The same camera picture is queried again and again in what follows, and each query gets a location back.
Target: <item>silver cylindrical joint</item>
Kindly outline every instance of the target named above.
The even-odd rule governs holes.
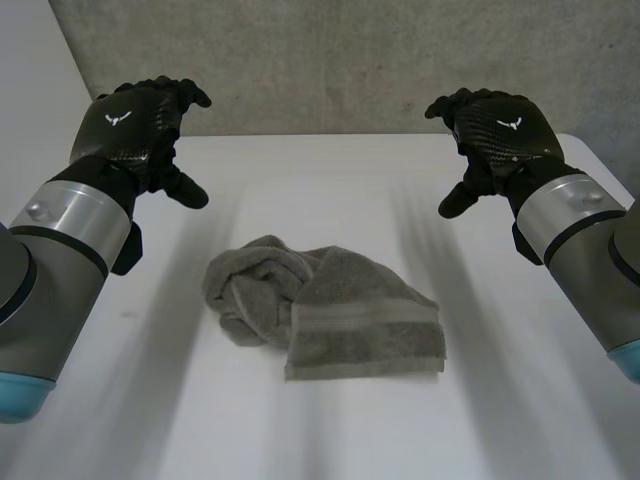
[[[550,246],[580,221],[624,208],[593,178],[584,174],[552,180],[522,205],[516,223],[538,257],[548,263]]]
[[[40,227],[72,237],[94,250],[111,270],[131,220],[107,194],[65,180],[45,183],[11,224]]]

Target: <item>black band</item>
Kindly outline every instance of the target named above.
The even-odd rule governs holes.
[[[13,315],[13,313],[22,306],[36,283],[38,267],[36,262],[33,260],[29,249],[27,247],[24,248],[27,250],[27,255],[29,257],[27,273],[15,293],[4,305],[2,305],[2,307],[0,307],[0,325],[2,325],[7,318]]]
[[[107,278],[107,275],[109,275],[107,264],[98,252],[96,252],[87,244],[82,243],[77,238],[73,238],[66,233],[58,232],[57,230],[51,230],[50,228],[37,227],[34,225],[12,227],[9,229],[9,231],[14,235],[31,235],[32,237],[49,238],[55,242],[66,245],[67,247],[74,249],[76,252],[84,255],[88,260],[90,260],[96,267],[98,267],[98,270],[100,270],[100,273],[104,278]]]
[[[564,242],[573,237],[576,233],[581,230],[584,230],[591,225],[594,225],[599,222],[603,222],[605,220],[611,220],[612,218],[620,218],[626,215],[626,211],[624,210],[607,210],[604,212],[598,212],[590,217],[583,218],[582,220],[578,220],[576,223],[565,229],[561,232],[547,247],[547,250],[544,252],[544,264],[547,268],[549,268],[549,263],[551,263],[551,258],[555,255],[558,249],[564,245]]]
[[[613,264],[620,270],[627,280],[631,283],[640,287],[640,273],[636,272],[635,269],[627,263],[627,261],[620,255],[618,251],[618,247],[616,247],[616,242],[613,240],[613,235],[609,239],[609,256],[611,257],[611,261]]]

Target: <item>white logo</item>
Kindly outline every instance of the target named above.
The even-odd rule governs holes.
[[[510,127],[510,128],[513,128],[514,130],[518,130],[518,127],[522,123],[522,117],[518,117],[518,120],[516,122],[511,122],[511,123],[501,122],[500,120],[496,120],[496,121],[503,127]]]
[[[104,118],[107,119],[107,122],[109,122],[111,124],[112,127],[115,127],[118,122],[121,122],[122,120],[124,120],[125,118],[127,118],[129,115],[131,115],[131,112],[127,112],[125,113],[123,116],[121,117],[116,117],[116,118],[111,118],[108,114],[104,116]]]

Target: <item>black glove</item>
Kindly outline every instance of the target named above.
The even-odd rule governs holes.
[[[526,162],[543,160],[564,165],[560,144],[542,112],[526,97],[483,89],[458,90],[438,98],[425,113],[441,117],[453,131],[458,153],[469,167],[462,182],[438,209],[445,218],[462,214],[482,195],[507,195],[511,175]]]
[[[100,95],[85,114],[70,163],[106,159],[130,174],[138,195],[164,190],[187,207],[202,208],[206,192],[173,164],[182,115],[192,103],[206,108],[211,100],[192,80],[164,76]]]
[[[202,208],[206,192],[173,164],[182,115],[211,100],[192,80],[158,77],[125,83],[100,95],[82,120],[70,165],[50,181],[67,180],[106,193],[133,218],[138,195],[164,190],[189,208]],[[111,272],[125,275],[142,257],[142,233],[132,221]]]

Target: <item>towel fold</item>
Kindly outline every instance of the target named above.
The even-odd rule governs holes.
[[[287,349],[287,379],[441,372],[438,306],[357,253],[290,250],[265,236],[216,257],[207,304],[238,345]]]

